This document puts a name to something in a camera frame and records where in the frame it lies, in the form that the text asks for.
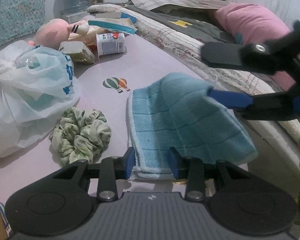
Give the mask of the red pink wipes pack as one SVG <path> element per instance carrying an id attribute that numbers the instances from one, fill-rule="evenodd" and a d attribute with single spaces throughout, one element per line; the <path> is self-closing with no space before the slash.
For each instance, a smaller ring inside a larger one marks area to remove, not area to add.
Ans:
<path id="1" fill-rule="evenodd" d="M 97 26 L 92 26 L 86 35 L 79 35 L 71 33 L 68 41 L 79 41 L 83 42 L 91 51 L 97 51 L 96 46 L 96 35 L 101 35 L 105 33 L 110 33 L 110 31 L 99 28 Z"/>

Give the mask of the grey bed blanket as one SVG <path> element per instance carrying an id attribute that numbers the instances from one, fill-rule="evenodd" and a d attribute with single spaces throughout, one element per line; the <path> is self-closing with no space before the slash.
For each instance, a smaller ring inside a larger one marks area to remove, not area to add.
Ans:
<path id="1" fill-rule="evenodd" d="M 203 43 L 236 42 L 232 35 L 215 25 L 210 17 L 211 14 L 205 9 L 163 5 L 153 10 L 146 10 L 132 3 L 124 3 L 123 6 Z"/>

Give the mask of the green fabric scrunchie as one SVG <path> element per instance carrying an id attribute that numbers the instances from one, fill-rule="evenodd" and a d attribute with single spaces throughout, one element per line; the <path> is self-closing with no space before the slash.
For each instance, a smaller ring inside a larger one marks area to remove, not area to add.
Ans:
<path id="1" fill-rule="evenodd" d="M 61 117 L 49 140 L 61 159 L 63 167 L 78 160 L 92 164 L 107 150 L 111 129 L 104 114 L 96 109 L 90 112 L 68 108 Z"/>

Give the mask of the teal floral wall cloth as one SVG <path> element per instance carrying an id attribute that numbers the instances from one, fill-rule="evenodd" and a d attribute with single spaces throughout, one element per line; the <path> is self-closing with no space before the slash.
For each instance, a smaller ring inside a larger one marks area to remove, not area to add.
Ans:
<path id="1" fill-rule="evenodd" d="M 45 22 L 45 0 L 0 0 L 0 46 Z"/>

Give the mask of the blue towel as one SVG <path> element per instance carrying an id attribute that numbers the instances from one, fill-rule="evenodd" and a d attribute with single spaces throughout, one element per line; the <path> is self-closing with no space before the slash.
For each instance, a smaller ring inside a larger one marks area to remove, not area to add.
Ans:
<path id="1" fill-rule="evenodd" d="M 208 164 L 227 160 L 236 165 L 258 152 L 235 116 L 208 93 L 202 79 L 171 73 L 150 86 L 133 90 L 127 101 L 128 143 L 135 150 L 132 176 L 141 180 L 172 179 L 168 154 Z"/>

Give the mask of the white plastic bag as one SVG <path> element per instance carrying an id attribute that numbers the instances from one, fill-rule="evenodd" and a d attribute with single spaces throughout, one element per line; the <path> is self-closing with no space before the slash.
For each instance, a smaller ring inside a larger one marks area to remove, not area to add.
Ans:
<path id="1" fill-rule="evenodd" d="M 79 100 L 70 56 L 19 40 L 0 51 L 0 158 L 45 137 Z"/>

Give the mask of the white water dispenser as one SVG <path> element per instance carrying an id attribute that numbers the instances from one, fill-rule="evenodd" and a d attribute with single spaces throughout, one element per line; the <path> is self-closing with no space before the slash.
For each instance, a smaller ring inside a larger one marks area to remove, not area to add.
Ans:
<path id="1" fill-rule="evenodd" d="M 90 15 L 88 12 L 86 11 L 81 11 L 81 12 L 76 12 L 76 13 L 72 13 L 72 14 L 64 14 L 62 15 L 62 19 L 65 20 L 66 22 L 68 22 L 69 24 L 75 23 L 80 21 L 82 18 L 84 18 L 85 16 Z"/>

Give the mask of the white yogurt cup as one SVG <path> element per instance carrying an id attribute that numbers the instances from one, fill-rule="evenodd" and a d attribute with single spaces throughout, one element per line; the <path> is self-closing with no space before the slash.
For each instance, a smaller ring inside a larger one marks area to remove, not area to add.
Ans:
<path id="1" fill-rule="evenodd" d="M 98 56 L 124 53 L 124 33 L 105 33 L 96 35 L 96 46 Z"/>

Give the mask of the checked patterned sheet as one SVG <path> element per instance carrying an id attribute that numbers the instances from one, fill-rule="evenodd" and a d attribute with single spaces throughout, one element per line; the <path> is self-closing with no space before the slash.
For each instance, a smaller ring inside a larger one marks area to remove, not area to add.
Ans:
<path id="1" fill-rule="evenodd" d="M 222 0 L 129 0 L 136 7 L 153 10 L 165 5 L 175 5 L 194 9 L 219 9 L 227 6 L 229 2 Z"/>

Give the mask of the small white box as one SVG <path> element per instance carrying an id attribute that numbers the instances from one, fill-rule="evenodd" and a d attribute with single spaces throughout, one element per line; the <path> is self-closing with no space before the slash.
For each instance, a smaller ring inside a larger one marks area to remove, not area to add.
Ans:
<path id="1" fill-rule="evenodd" d="M 95 54 L 81 41 L 64 41 L 60 44 L 59 51 L 69 55 L 75 63 L 93 64 L 95 62 Z"/>

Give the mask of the pink plush toy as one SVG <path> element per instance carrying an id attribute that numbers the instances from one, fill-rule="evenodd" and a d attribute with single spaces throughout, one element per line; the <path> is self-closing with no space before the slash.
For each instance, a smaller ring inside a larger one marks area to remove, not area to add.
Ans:
<path id="1" fill-rule="evenodd" d="M 85 21 L 69 24 L 63 19 L 55 18 L 42 25 L 34 38 L 27 43 L 32 46 L 44 46 L 55 50 L 62 42 L 67 41 L 71 33 L 86 35 L 89 25 Z"/>

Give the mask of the white woven mattress edge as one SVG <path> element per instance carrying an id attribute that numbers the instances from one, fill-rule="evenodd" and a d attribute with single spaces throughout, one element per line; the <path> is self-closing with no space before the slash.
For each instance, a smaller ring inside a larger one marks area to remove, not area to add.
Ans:
<path id="1" fill-rule="evenodd" d="M 207 42 L 203 43 L 181 32 L 171 29 L 155 20 L 147 18 L 137 12 L 126 9 L 123 5 L 115 4 L 96 4 L 87 9 L 87 12 L 96 15 L 110 12 L 124 12 L 136 17 L 137 34 L 144 37 L 146 40 L 165 49 L 167 52 L 176 56 L 183 61 L 192 70 L 201 73 L 209 74 L 216 77 L 222 82 L 247 92 L 243 87 L 243 78 L 238 75 L 242 70 L 211 68 L 201 61 L 201 48 Z"/>

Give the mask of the pink pillow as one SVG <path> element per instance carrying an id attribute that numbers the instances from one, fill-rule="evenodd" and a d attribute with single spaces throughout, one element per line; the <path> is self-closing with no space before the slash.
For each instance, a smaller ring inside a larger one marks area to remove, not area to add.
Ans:
<path id="1" fill-rule="evenodd" d="M 257 4 L 231 3 L 217 9 L 213 15 L 237 44 L 264 44 L 291 32 L 272 11 Z"/>

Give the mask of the white blue flat box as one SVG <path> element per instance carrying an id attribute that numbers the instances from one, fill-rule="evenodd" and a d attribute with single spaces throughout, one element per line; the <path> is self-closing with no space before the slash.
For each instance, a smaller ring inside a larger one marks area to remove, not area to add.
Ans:
<path id="1" fill-rule="evenodd" d="M 129 35 L 134 35 L 136 33 L 136 22 L 136 17 L 124 12 L 96 14 L 94 18 L 88 20 L 89 25 Z"/>

